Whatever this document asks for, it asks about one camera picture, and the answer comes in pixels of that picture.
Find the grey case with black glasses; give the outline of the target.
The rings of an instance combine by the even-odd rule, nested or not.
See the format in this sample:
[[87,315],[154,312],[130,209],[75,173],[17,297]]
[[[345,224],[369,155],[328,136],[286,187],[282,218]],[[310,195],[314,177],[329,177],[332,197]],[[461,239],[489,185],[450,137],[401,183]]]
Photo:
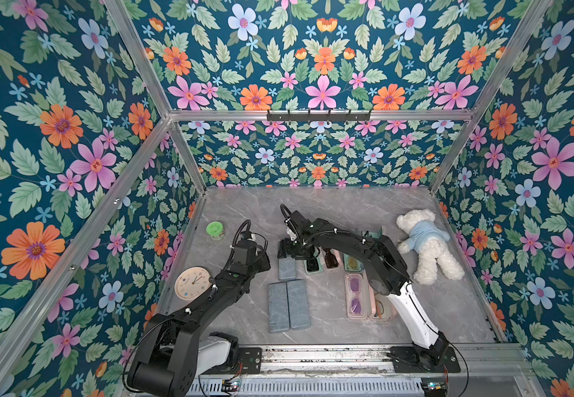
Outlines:
[[305,260],[305,272],[308,275],[314,275],[321,273],[323,268],[320,266],[318,258],[307,259]]

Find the pink case with brown glasses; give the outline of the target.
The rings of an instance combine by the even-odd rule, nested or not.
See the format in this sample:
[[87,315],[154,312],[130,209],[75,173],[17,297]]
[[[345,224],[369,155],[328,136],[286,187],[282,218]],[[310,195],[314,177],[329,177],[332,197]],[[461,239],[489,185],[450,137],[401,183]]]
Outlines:
[[323,260],[325,266],[330,270],[338,269],[340,267],[338,257],[332,249],[323,248]]

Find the grey case with white glasses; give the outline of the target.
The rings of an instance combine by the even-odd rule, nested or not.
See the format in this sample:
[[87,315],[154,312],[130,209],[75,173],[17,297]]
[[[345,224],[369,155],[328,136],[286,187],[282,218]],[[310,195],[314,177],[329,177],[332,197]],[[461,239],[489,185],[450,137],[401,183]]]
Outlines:
[[268,313],[271,333],[290,329],[289,301],[285,282],[268,285]]

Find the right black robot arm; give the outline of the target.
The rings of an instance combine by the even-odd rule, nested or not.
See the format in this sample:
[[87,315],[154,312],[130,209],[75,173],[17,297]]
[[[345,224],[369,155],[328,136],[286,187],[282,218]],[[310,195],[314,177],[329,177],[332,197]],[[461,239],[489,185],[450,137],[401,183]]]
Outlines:
[[297,253],[304,255],[328,248],[357,259],[366,271],[371,288],[391,301],[404,321],[420,364],[425,367],[443,364],[450,342],[417,299],[408,266],[391,239],[385,235],[378,238],[359,235],[322,218],[310,221],[284,204],[280,205],[280,211],[290,234],[295,237],[292,244]]

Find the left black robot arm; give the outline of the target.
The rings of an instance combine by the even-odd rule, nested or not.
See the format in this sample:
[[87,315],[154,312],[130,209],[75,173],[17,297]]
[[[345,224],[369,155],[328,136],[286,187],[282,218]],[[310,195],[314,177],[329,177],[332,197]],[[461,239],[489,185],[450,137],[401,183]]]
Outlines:
[[252,221],[245,220],[232,240],[226,265],[198,298],[172,314],[156,314],[124,365],[121,381],[132,393],[185,396],[197,376],[214,367],[231,367],[237,339],[216,333],[227,344],[221,357],[209,355],[201,340],[206,328],[227,308],[250,292],[258,273],[270,269],[268,241],[252,239]]

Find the grey case with red glasses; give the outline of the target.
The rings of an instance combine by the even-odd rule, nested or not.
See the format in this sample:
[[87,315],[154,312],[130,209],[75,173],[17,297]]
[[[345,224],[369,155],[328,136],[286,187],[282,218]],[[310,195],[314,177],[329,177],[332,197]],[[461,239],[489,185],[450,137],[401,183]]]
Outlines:
[[297,265],[293,257],[278,260],[278,278],[280,281],[293,281],[297,278]]

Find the grey case with yellow glasses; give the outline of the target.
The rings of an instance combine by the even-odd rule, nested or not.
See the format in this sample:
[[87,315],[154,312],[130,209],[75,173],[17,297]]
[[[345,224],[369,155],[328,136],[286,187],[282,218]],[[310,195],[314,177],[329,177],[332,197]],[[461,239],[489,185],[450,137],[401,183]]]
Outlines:
[[305,282],[303,280],[288,281],[287,295],[290,328],[295,330],[308,328],[311,325],[311,319]]

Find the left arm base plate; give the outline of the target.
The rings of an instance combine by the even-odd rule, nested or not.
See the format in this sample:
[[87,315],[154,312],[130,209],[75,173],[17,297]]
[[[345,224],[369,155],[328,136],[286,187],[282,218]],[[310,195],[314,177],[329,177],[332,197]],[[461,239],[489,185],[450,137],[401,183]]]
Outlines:
[[240,347],[237,361],[222,364],[204,372],[204,375],[257,375],[261,373],[262,349],[260,347]]

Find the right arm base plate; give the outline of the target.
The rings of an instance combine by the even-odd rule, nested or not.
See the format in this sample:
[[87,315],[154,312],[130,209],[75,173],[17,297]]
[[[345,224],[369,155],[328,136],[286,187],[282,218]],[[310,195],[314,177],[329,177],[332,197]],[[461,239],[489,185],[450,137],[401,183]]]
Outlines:
[[391,359],[396,373],[462,372],[462,364],[452,346],[447,348],[440,364],[433,364],[428,358],[422,358],[413,347],[391,347],[386,355]]

